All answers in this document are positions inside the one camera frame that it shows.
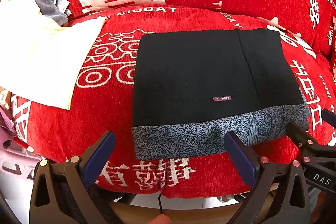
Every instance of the finger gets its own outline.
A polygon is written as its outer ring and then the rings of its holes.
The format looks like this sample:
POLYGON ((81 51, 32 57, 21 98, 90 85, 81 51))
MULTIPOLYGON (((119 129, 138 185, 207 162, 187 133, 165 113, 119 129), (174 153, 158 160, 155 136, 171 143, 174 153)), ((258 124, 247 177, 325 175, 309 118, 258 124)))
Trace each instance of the finger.
POLYGON ((159 215, 147 224, 171 224, 171 220, 168 216, 159 215))

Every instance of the white towel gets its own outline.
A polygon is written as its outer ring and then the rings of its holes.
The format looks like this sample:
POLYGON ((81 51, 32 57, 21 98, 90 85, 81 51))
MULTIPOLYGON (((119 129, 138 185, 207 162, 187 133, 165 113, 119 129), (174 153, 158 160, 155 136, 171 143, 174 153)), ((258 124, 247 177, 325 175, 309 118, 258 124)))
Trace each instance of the white towel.
POLYGON ((60 27, 34 0, 0 2, 0 86, 34 102, 70 109, 78 73, 105 18, 60 27))

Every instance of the patterned fabric trim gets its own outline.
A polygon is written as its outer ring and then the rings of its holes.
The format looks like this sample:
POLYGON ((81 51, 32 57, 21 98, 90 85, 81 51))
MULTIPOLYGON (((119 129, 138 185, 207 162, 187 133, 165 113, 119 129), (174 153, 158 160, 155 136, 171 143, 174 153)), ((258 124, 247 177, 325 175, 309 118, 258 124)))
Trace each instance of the patterned fabric trim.
POLYGON ((135 156, 154 160, 222 153, 227 132, 253 145, 283 137, 289 122, 308 128, 309 115, 306 104, 283 105, 209 122, 133 127, 135 156))

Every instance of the black cable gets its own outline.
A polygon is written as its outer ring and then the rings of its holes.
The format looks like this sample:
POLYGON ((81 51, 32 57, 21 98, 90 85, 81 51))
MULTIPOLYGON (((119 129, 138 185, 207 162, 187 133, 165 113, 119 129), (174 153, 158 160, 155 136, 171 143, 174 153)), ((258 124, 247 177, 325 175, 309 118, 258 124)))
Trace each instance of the black cable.
POLYGON ((162 196, 162 194, 159 194, 159 207, 160 207, 160 214, 163 215, 162 204, 161 204, 161 196, 162 196))

